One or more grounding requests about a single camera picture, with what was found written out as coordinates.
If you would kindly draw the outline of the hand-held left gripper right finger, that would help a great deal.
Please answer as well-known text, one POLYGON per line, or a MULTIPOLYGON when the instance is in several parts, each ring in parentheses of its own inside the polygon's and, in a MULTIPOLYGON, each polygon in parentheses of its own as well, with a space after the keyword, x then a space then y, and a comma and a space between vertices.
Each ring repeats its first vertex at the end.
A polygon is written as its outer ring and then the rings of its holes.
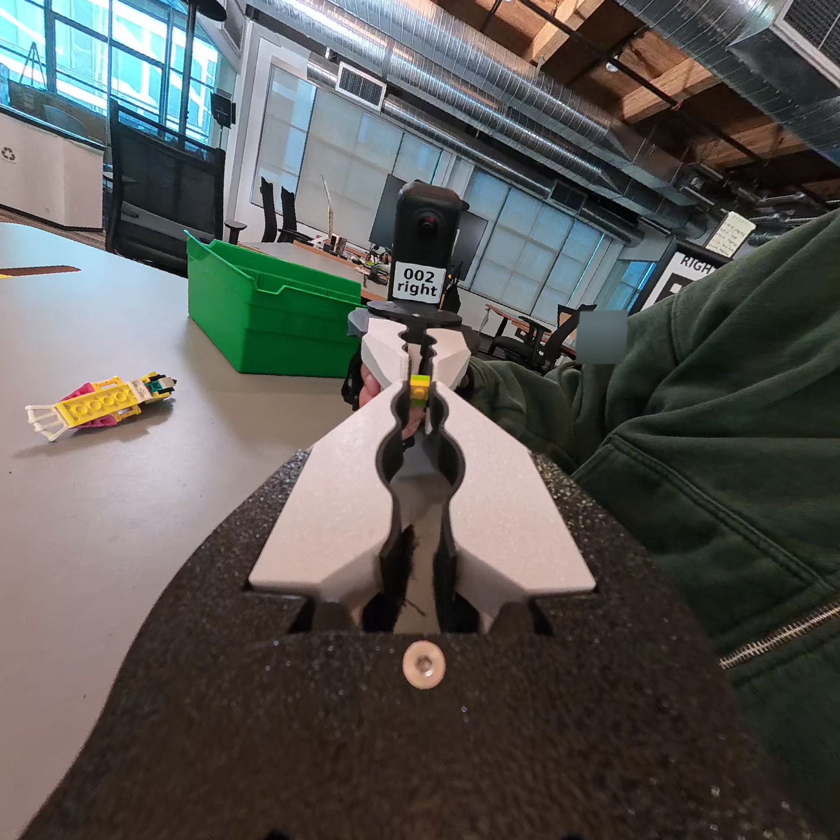
POLYGON ((510 603, 593 592, 529 450, 442 383, 433 383, 429 419, 451 486, 433 565, 440 627, 479 628, 510 603))

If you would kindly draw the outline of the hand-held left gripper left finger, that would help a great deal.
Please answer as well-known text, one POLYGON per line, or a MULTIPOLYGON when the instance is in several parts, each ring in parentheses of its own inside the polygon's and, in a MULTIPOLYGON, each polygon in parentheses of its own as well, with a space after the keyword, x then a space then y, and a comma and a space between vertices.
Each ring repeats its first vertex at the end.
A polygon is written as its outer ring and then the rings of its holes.
POLYGON ((395 383, 312 448, 248 577, 256 592, 362 611, 395 625, 411 570, 392 480, 404 462, 408 386, 395 383))

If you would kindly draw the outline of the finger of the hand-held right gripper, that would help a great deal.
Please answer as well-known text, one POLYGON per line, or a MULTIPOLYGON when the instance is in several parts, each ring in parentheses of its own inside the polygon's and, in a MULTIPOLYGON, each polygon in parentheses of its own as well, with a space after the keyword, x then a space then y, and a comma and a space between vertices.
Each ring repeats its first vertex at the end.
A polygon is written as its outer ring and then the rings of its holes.
POLYGON ((372 373, 381 389, 411 377, 411 358, 403 337, 407 326, 385 318, 371 318, 361 342, 363 365, 372 373))
POLYGON ((466 376, 470 351, 464 334, 457 329, 429 329, 430 385, 429 394, 436 393, 439 385, 455 391, 466 376))

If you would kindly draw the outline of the person's right forearm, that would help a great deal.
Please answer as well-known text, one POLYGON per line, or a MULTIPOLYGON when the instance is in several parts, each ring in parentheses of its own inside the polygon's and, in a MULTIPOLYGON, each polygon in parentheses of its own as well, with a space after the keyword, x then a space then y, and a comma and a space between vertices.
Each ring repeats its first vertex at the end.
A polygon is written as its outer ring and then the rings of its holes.
POLYGON ((627 321, 624 356, 472 362, 472 406, 579 484, 619 459, 701 484, 838 485, 838 212, 627 321))

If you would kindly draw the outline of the yellow pink lego model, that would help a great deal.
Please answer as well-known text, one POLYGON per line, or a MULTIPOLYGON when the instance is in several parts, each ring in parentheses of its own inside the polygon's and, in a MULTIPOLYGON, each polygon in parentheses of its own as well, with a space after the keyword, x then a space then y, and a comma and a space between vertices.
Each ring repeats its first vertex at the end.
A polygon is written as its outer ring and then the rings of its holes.
POLYGON ((29 425, 50 443, 69 431, 114 427, 142 414, 145 407, 172 396, 177 380, 157 372, 123 380, 113 376, 87 382, 71 394, 49 405, 26 406, 29 425))

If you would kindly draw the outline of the black office chair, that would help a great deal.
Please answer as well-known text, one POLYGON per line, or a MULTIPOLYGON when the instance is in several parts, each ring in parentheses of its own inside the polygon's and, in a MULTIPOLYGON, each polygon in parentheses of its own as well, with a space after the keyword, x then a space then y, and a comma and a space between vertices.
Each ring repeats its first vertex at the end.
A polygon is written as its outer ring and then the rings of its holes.
POLYGON ((576 352, 569 350, 564 344, 577 330, 581 314, 592 312, 595 305, 584 304, 578 308, 570 308, 560 304, 557 307, 557 325, 553 331, 549 331, 548 327, 532 318, 522 318, 526 328, 518 329, 514 336, 505 336, 503 333, 506 323, 516 319, 492 306, 487 306, 487 309, 497 312, 502 317, 502 323, 490 342, 489 356, 494 356, 496 351, 500 351, 505 361, 519 364, 542 375, 551 371, 562 355, 573 360, 576 358, 576 352))

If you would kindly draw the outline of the green plastic bin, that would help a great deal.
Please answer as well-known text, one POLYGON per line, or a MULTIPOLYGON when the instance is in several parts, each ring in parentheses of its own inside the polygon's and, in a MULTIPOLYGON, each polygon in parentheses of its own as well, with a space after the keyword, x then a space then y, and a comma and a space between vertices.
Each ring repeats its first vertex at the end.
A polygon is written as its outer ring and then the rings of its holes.
POLYGON ((237 372, 344 378, 358 281, 191 234, 186 253, 189 316, 237 372))

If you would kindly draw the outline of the white air vent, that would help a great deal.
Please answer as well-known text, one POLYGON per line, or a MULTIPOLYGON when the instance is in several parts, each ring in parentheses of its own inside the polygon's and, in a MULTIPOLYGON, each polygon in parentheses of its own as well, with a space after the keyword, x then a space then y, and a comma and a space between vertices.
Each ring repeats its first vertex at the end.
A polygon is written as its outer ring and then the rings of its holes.
POLYGON ((338 65, 335 90, 366 108, 381 112, 387 88, 383 80, 341 61, 338 65))

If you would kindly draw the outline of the person's green jacket torso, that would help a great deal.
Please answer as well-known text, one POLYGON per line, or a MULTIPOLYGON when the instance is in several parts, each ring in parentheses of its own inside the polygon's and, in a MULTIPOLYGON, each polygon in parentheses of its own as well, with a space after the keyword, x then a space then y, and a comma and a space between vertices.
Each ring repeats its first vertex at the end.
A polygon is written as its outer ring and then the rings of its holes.
POLYGON ((573 425, 576 480, 697 615, 783 787, 838 838, 838 411, 573 425))

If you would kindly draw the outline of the black mesh chair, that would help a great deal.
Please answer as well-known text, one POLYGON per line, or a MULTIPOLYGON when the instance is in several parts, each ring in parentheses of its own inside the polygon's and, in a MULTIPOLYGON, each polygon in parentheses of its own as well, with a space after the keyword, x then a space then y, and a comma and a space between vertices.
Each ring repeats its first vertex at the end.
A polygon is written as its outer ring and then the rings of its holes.
POLYGON ((226 154, 109 105, 112 193, 109 253, 187 276, 187 236, 206 245, 224 229, 226 154))

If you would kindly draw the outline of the white recycling cabinet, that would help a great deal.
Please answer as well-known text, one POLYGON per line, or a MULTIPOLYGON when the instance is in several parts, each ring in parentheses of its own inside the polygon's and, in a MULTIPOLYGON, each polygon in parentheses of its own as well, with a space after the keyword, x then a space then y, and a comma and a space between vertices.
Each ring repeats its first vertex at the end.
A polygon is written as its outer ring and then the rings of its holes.
POLYGON ((1 205, 67 230, 101 230, 105 146, 1 108, 1 205))

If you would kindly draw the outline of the bright outside window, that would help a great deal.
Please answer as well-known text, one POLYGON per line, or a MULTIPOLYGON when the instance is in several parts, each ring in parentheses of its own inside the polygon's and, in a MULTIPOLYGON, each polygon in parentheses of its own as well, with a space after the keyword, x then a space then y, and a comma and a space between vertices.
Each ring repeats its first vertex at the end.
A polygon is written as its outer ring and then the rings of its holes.
POLYGON ((222 129, 214 93, 235 79, 221 23, 196 13, 187 47, 191 2, 2 1, 3 95, 23 87, 31 102, 73 103, 83 115, 106 116, 116 101, 140 116, 205 144, 222 129))

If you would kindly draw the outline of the frosted glass window wall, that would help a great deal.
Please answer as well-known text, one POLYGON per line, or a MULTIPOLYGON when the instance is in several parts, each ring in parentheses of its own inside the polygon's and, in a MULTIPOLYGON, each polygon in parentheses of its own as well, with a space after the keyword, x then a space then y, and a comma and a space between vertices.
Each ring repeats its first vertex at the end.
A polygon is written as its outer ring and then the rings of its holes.
POLYGON ((628 309, 656 263, 636 248, 297 75, 306 57, 259 41, 254 94, 262 124, 249 188, 262 179, 296 196, 297 221, 367 249, 386 177, 448 186, 486 222, 461 293, 554 323, 561 303, 628 309))

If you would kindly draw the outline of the black white wall poster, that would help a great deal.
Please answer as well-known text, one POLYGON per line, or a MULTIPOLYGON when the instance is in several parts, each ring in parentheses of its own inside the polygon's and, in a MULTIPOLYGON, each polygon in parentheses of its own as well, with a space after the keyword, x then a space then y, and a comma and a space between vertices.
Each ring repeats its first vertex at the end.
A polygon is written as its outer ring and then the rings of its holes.
POLYGON ((674 238, 646 279, 628 313, 637 314, 672 297, 691 283, 710 276, 732 259, 707 248, 674 238))

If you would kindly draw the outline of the grey ceiling duct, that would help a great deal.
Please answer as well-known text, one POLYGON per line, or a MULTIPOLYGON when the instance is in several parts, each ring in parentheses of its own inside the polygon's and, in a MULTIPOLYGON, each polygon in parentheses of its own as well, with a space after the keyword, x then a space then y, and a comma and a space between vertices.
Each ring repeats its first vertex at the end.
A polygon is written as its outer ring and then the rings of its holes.
POLYGON ((619 4, 838 165, 838 1, 619 4))

